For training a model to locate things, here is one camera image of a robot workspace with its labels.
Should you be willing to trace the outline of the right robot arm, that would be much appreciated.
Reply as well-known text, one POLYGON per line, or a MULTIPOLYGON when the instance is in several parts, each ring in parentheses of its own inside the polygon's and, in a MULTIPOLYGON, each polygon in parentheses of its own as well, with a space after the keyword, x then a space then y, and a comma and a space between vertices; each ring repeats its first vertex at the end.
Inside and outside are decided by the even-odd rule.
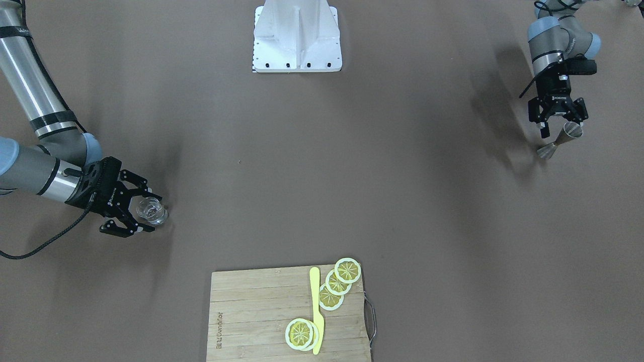
POLYGON ((2 191, 23 190, 104 216, 100 230, 110 235, 153 232, 131 214, 130 203, 162 198, 149 191, 147 179, 103 157, 97 139, 80 126, 39 57, 25 9, 23 1, 1 2, 2 72, 39 144, 2 138, 2 191))

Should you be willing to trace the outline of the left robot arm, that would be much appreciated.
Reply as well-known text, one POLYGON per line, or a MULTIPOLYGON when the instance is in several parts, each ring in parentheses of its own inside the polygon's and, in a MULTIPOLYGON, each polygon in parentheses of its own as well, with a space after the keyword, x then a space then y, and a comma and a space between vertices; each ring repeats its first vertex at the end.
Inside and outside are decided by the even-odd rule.
POLYGON ((536 1, 534 21, 527 39, 533 64, 537 96, 528 101, 529 121, 540 128, 541 138, 550 137, 549 118, 561 116, 580 125, 589 115, 584 99, 571 99, 571 75, 597 72, 594 57, 602 39, 582 27, 575 13, 585 1, 536 1))

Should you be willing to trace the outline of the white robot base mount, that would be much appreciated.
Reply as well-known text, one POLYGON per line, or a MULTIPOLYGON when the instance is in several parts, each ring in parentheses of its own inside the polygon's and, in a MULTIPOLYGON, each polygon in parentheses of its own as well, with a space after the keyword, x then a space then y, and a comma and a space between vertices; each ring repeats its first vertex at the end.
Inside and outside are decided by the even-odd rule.
POLYGON ((338 72, 342 68, 336 7, 327 1, 266 1, 255 9, 254 72, 338 72))

